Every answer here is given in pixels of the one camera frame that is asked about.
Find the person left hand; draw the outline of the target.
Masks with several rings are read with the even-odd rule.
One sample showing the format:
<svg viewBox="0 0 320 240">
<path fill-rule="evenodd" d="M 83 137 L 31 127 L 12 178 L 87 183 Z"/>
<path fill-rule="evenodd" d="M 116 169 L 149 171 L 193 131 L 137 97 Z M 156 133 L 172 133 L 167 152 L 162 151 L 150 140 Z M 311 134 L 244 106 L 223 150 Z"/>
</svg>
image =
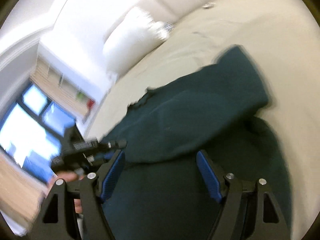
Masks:
<svg viewBox="0 0 320 240">
<path fill-rule="evenodd" d="M 56 181 L 59 179 L 63 179 L 66 183 L 71 182 L 71 181 L 78 181 L 82 180 L 84 178 L 83 175 L 79 176 L 73 171 L 60 171 L 57 172 L 57 174 L 53 175 L 50 181 L 47 183 L 47 195 L 51 191 L 52 187 L 56 184 Z M 83 208 L 81 206 L 81 200 L 74 198 L 73 194 L 68 191 L 68 187 L 66 187 L 67 193 L 70 194 L 71 197 L 73 197 L 74 200 L 74 207 L 75 207 L 75 212 L 78 214 L 83 213 Z"/>
</svg>

